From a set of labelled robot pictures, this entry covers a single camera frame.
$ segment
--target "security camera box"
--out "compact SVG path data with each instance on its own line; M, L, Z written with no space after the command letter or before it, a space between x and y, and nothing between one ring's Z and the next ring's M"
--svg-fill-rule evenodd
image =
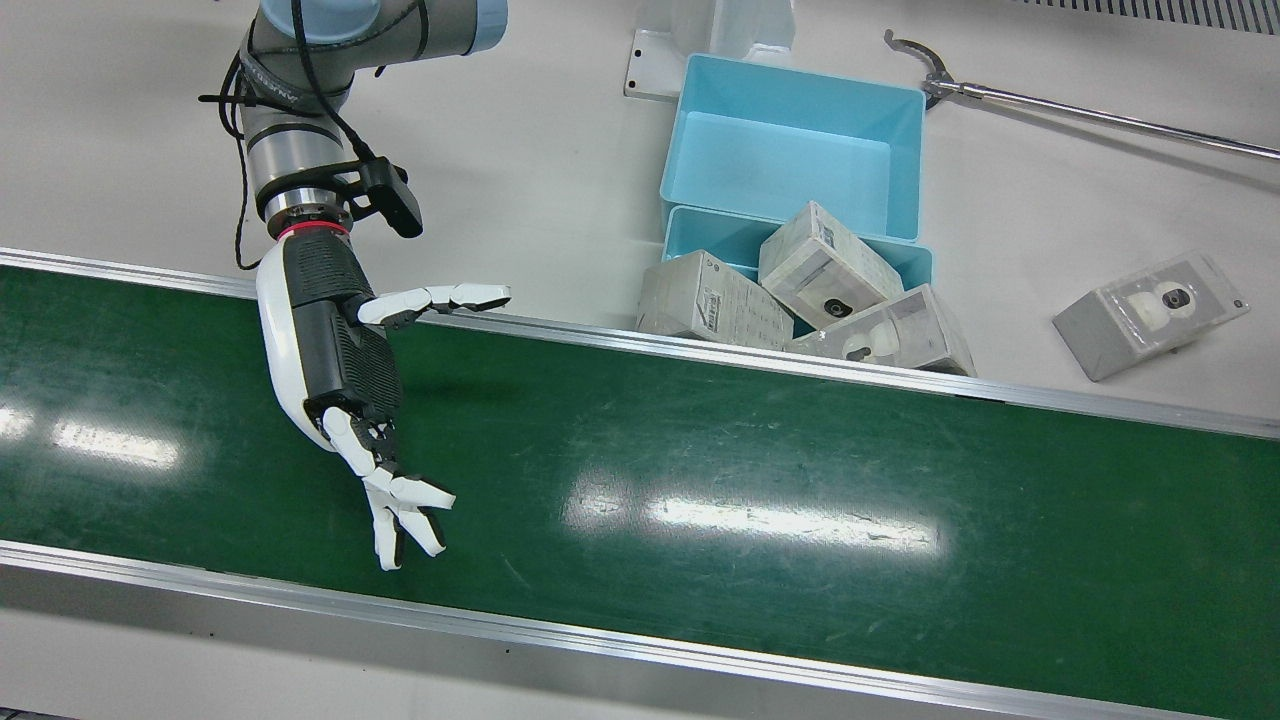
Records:
M818 329L902 295L897 270L817 202L760 246L760 284Z
M796 338L786 350L974 377L969 347L928 284Z
M1217 264L1192 251L1089 292L1053 327L1098 382L1248 311Z
M645 270L640 332L782 350L794 328L763 287L705 250Z

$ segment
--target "blue bin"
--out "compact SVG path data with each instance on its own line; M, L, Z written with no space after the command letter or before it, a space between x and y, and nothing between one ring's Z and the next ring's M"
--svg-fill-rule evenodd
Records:
M844 223L844 218L837 215L836 219ZM666 261L705 250L735 270L759 281L760 246L781 227L782 223L760 218L676 206L667 219L662 259ZM902 275L904 290L933 282L933 251L928 247L900 240L859 237Z
M689 205L786 222L818 201L859 236L914 242L924 92L691 55L662 176Z

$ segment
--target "red ring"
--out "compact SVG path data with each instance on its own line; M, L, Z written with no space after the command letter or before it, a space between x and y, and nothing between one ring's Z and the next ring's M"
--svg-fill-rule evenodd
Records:
M347 232L347 228L339 225L338 223L330 223L329 220L306 220L306 222L298 223L296 225L289 225L289 227L284 228L284 232L282 232L279 236L276 236L275 240L276 241L284 240L284 236L289 234L291 232L297 232L297 231L302 231L302 229L307 229L307 228L329 228L329 229L333 229L333 231L338 231L342 234L349 234Z

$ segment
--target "green conveyor belt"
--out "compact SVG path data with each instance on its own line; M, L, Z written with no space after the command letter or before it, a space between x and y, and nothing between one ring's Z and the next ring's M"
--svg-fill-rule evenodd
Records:
M1280 716L1280 443L448 327L393 337L448 552L383 573L244 300L0 268L0 537Z

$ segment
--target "black cable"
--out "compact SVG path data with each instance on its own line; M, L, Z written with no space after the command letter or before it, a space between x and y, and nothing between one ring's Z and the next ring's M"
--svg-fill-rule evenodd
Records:
M244 77L239 73L236 74L236 95L241 95L244 91ZM262 261L256 260L248 265L244 264L244 255L241 251L241 245L244 240L244 215L248 213L248 163L244 160L244 133L239 129L239 122L236 118L236 111L239 108L238 104L232 105L232 115L229 118L229 124L236 138L236 154L239 155L241 160L241 214L239 219L236 222L236 266L242 270L252 270L257 268Z
M323 108L325 114L329 115L333 124L342 128L343 135L347 136L347 141L351 142L351 149L355 151L356 158L360 158L366 163L376 159L378 156L374 154L372 149L370 149L369 145L360 138L360 133L356 132L356 128L347 124L347 120L343 120L342 117L338 115L338 111L333 109L333 105L329 104L329 99L325 97L324 91L320 88L320 81L316 79L315 67L311 64L311 51L307 47L306 28L302 24L302 0L292 0L291 5L293 9L293 41L298 45L298 58L302 60L302 72L307 76L307 82L311 85L311 92L315 94L316 100L320 102L320 108Z

